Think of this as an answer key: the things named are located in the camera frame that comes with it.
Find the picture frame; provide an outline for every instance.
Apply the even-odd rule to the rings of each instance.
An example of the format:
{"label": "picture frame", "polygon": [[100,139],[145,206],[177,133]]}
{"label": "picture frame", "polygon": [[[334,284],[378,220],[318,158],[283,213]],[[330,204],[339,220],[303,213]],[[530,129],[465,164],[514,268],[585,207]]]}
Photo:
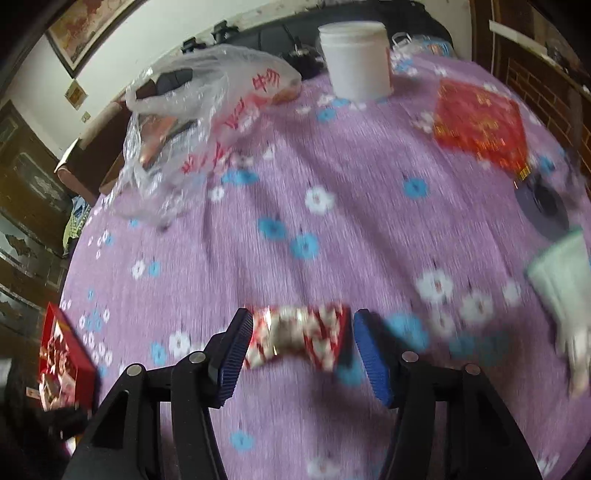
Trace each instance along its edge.
{"label": "picture frame", "polygon": [[51,48],[76,78],[100,45],[146,0],[76,0],[46,31]]}

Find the floral tablecloth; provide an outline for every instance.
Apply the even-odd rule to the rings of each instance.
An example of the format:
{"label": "floral tablecloth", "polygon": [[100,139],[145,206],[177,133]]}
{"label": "floral tablecloth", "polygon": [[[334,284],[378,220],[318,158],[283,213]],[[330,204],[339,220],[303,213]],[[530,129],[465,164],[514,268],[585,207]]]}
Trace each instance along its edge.
{"label": "floral tablecloth", "polygon": [[[61,307],[101,398],[127,365],[176,363],[244,304],[369,308],[433,362],[480,364],[544,477],[559,479],[589,439],[591,399],[568,398],[551,320],[524,278],[548,242],[509,175],[432,136],[442,77],[513,94],[458,60],[394,56],[393,67],[394,94],[377,102],[335,98],[326,76],[305,82],[254,122],[227,170],[165,231],[113,214],[137,201],[131,192],[108,210],[99,201]],[[560,191],[564,152],[520,105],[530,160]],[[569,212],[587,236],[590,213],[587,200]],[[241,374],[212,413],[229,478],[376,478],[394,414],[374,399],[358,354],[348,358],[333,374],[289,357]],[[166,412],[163,422],[174,478]],[[433,478],[440,468],[434,455]]]}

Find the white plastic bucket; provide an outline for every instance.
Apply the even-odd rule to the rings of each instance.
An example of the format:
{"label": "white plastic bucket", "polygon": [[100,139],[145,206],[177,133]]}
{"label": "white plastic bucket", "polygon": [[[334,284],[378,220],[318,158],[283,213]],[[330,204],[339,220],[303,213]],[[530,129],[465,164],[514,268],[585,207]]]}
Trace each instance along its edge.
{"label": "white plastic bucket", "polygon": [[390,95],[390,45],[383,23],[338,22],[318,30],[336,96],[364,102]]}

